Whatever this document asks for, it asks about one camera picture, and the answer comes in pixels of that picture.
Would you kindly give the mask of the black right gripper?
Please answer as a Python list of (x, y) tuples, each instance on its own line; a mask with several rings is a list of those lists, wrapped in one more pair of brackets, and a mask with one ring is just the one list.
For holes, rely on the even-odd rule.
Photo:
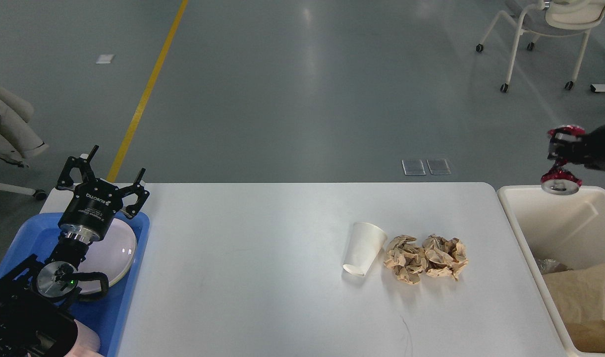
[(580, 161), (587, 169), (605, 172), (605, 125), (585, 131), (549, 131), (548, 159)]

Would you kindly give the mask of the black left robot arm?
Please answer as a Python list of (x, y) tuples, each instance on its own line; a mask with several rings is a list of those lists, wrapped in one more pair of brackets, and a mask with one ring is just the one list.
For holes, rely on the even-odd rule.
[(109, 293), (106, 273), (85, 273), (80, 265), (116, 215), (133, 219), (150, 192), (142, 183), (145, 169), (125, 187), (96, 177), (90, 162), (97, 150), (67, 158), (58, 177), (56, 189), (73, 197), (57, 223), (51, 254), (44, 261), (30, 254), (0, 278), (0, 357), (63, 357), (79, 334), (70, 307)]

